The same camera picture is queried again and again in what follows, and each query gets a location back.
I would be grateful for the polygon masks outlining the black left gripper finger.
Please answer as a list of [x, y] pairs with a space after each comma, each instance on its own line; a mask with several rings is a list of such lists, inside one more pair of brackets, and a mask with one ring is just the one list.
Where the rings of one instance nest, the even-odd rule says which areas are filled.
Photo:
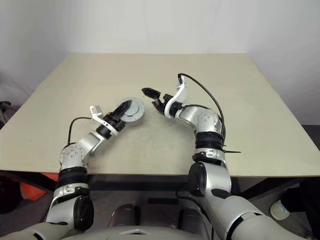
[[114, 119], [120, 119], [127, 110], [130, 109], [132, 105], [132, 100], [123, 101], [113, 112], [112, 117]]

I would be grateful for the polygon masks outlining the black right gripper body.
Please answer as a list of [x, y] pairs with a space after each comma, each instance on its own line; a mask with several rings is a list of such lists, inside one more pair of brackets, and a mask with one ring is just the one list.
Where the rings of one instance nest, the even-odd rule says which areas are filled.
[[173, 98], [173, 96], [166, 93], [162, 98], [163, 98], [163, 102], [161, 106], [165, 107], [168, 104], [169, 100]]

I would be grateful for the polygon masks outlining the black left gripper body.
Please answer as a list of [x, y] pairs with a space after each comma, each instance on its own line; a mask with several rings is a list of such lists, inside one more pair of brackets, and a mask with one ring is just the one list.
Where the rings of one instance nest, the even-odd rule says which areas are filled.
[[117, 132], [120, 132], [125, 127], [125, 122], [120, 119], [114, 112], [109, 112], [103, 117], [103, 120]]

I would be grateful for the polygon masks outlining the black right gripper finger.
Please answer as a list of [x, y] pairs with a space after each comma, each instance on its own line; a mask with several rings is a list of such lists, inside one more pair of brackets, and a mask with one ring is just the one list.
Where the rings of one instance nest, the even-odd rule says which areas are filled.
[[162, 103], [159, 99], [155, 99], [152, 102], [152, 104], [160, 114], [164, 114], [164, 111], [165, 111], [165, 104], [164, 103]]
[[150, 87], [144, 87], [141, 89], [142, 93], [148, 97], [148, 98], [151, 98], [151, 99], [159, 99], [160, 98], [160, 95], [161, 93], [153, 88], [150, 88]]

